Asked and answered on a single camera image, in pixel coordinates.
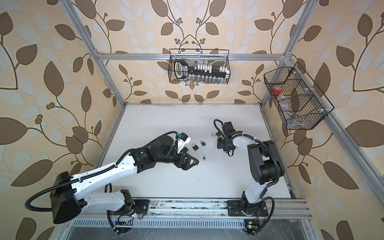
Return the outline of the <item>black padlock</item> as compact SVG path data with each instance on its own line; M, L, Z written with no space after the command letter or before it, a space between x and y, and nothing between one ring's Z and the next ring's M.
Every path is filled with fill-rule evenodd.
M192 148L194 151L197 151L199 149L199 147L196 144L192 144Z

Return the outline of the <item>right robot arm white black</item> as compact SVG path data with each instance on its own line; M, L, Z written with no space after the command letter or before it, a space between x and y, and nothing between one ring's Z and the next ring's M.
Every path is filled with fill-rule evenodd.
M265 194L285 174L276 144L271 140L261 141L242 131L236 131L231 122L224 123L215 119L213 124L218 131L217 148L230 157L238 148L246 151L250 172L254 179L248 189L242 193L238 206L229 210L229 215L240 214L251 217L260 212L266 212Z

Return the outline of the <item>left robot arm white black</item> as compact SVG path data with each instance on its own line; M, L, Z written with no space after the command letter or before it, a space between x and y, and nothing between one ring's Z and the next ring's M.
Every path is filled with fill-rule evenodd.
M25 208L33 212L51 212L54 224L66 223L85 212L130 212L135 202L129 190L98 193L125 177L152 169L157 163L173 164L187 171L199 164L199 160L185 151L190 137L185 133L165 133L141 148L125 151L117 161L92 171L57 176L54 185L42 190L25 202Z

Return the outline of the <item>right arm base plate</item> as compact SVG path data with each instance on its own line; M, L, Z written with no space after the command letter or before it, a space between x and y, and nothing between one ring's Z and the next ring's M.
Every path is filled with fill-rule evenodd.
M230 217L267 217L269 215L265 201L249 204L241 200L229 200L226 202Z

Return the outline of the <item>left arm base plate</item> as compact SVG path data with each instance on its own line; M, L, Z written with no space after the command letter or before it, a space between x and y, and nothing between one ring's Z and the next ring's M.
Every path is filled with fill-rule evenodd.
M145 215L149 210L149 203L150 203L150 200L147 200L147 199L133 200L133 202L124 204L117 211L108 211L108 212L114 216L133 215L133 214Z

